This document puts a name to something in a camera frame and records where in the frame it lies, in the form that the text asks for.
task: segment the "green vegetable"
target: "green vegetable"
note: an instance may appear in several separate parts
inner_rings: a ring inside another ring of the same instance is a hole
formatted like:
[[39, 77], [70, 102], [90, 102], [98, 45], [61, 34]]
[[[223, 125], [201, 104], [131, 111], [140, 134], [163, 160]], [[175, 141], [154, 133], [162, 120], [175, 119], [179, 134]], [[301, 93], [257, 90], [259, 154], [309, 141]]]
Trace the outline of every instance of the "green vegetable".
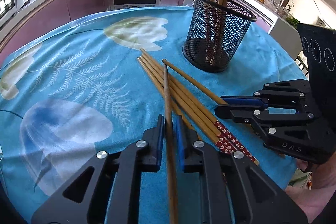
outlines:
[[297, 29], [297, 24], [300, 23], [296, 18], [287, 17], [286, 21]]

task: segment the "tablecloth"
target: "tablecloth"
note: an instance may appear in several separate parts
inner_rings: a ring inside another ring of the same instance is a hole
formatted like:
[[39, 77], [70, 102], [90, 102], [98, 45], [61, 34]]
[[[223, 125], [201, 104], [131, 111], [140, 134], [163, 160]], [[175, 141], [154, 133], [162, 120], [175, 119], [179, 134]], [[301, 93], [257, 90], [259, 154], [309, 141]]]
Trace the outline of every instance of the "tablecloth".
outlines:
[[[161, 95], [136, 60], [140, 47], [158, 61], [166, 58], [219, 96], [252, 95], [264, 83], [305, 78], [255, 23], [224, 72], [198, 70], [182, 54], [192, 14], [190, 7], [98, 13], [65, 24], [6, 58], [0, 71], [1, 164], [9, 199], [28, 222], [96, 152], [121, 151], [164, 114]], [[214, 110], [211, 99], [170, 73]], [[243, 125], [222, 122], [285, 188], [295, 160], [265, 149]], [[158, 173], [142, 176], [139, 223], [169, 221], [165, 157], [164, 150]], [[178, 188], [181, 223], [199, 223], [198, 176], [179, 171]]]

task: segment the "triangular cutout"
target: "triangular cutout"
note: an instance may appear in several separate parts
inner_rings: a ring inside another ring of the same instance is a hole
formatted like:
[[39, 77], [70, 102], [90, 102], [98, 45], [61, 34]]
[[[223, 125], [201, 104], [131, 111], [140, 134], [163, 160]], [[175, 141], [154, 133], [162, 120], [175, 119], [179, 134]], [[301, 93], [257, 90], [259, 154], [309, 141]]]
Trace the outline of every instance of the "triangular cutout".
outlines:
[[254, 198], [257, 203], [262, 203], [275, 195], [273, 190], [253, 169], [246, 168], [246, 174], [250, 180]]
[[63, 192], [67, 199], [81, 203], [83, 201], [87, 187], [92, 178], [94, 167], [87, 168], [76, 180]]

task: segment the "wire mesh basket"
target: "wire mesh basket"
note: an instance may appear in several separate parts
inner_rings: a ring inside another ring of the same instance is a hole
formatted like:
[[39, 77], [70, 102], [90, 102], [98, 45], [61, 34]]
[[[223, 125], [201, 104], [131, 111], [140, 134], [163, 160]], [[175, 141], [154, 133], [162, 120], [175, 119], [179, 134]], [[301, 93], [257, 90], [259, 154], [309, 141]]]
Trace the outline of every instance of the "wire mesh basket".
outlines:
[[227, 7], [210, 0], [195, 0], [183, 54], [200, 70], [221, 72], [235, 54], [251, 22], [256, 20], [251, 11], [232, 0], [227, 0]]

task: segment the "fern leaf print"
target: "fern leaf print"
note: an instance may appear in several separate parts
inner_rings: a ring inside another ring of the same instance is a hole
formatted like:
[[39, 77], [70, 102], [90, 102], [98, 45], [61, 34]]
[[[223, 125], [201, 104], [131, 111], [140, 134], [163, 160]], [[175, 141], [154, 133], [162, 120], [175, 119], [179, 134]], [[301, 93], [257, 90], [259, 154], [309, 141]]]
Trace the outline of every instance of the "fern leaf print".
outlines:
[[[119, 84], [123, 75], [117, 73], [118, 65], [108, 71], [100, 71], [108, 63], [109, 56], [98, 64], [92, 64], [101, 48], [84, 57], [89, 42], [79, 52], [61, 59], [60, 56], [68, 47], [66, 45], [40, 69], [31, 71], [38, 75], [30, 92], [36, 89], [51, 90], [49, 96], [59, 95], [63, 99], [89, 104], [106, 115], [117, 118], [127, 128], [130, 123], [130, 110], [129, 101], [126, 99], [128, 92], [123, 92], [127, 84]], [[42, 81], [44, 76], [49, 81]]]

